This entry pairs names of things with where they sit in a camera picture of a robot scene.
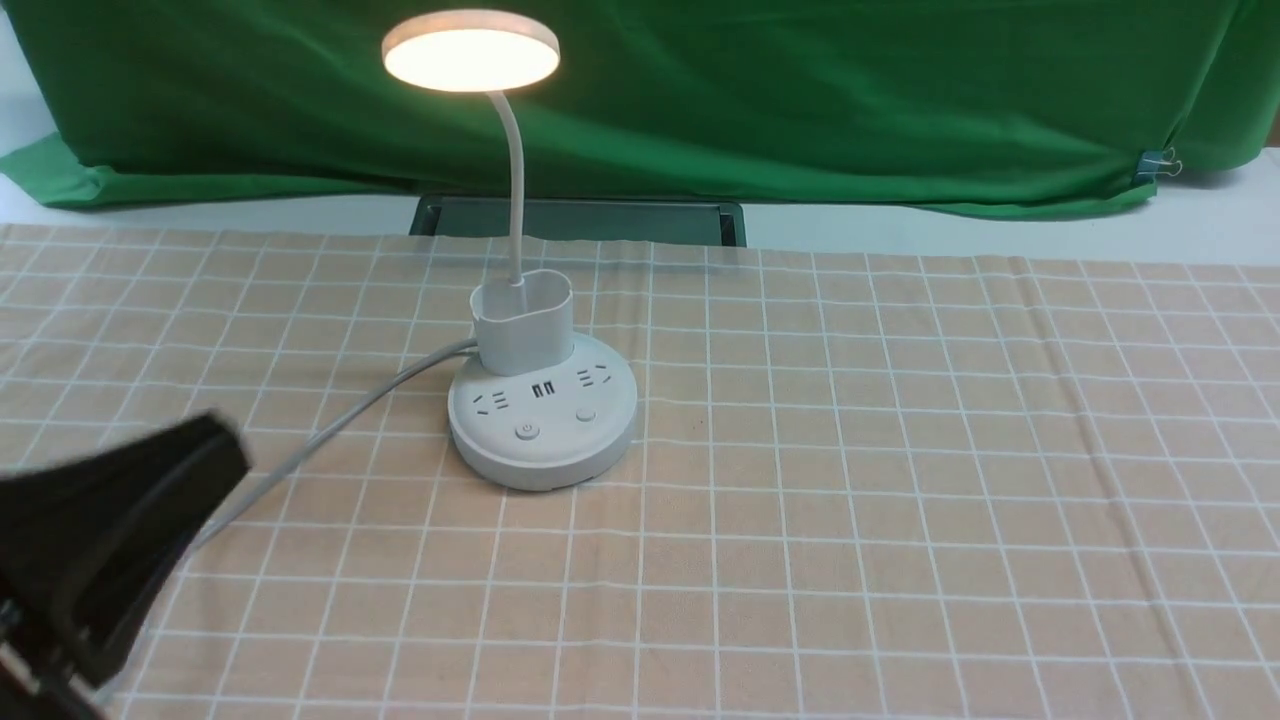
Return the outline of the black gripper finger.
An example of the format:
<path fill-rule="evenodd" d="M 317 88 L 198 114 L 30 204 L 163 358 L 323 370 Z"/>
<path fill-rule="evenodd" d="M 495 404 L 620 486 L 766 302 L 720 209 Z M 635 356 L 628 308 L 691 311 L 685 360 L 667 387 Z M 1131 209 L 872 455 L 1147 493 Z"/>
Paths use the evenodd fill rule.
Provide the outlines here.
<path fill-rule="evenodd" d="M 248 475 L 215 413 L 1 487 L 5 719 L 100 719 L 72 685 L 125 670 L 152 606 L 205 523 Z"/>

